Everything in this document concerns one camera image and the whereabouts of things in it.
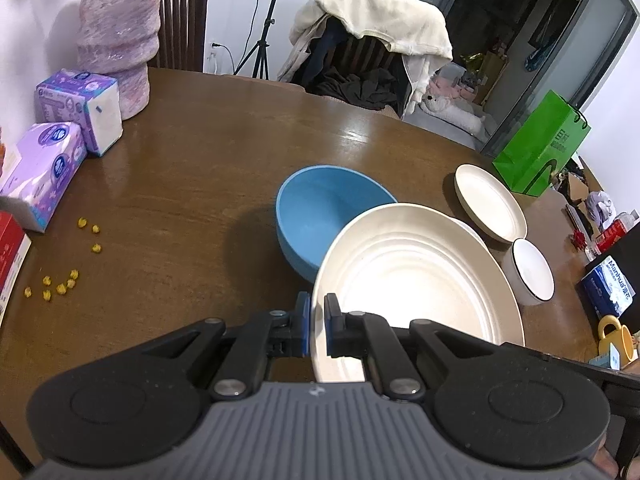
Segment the person's right hand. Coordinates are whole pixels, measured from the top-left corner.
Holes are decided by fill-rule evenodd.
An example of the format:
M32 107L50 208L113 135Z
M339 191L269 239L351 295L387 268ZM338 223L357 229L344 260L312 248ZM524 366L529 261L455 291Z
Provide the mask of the person's right hand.
M618 466L608 450L602 446L593 457L593 463L601 469L608 478L615 479L618 475Z

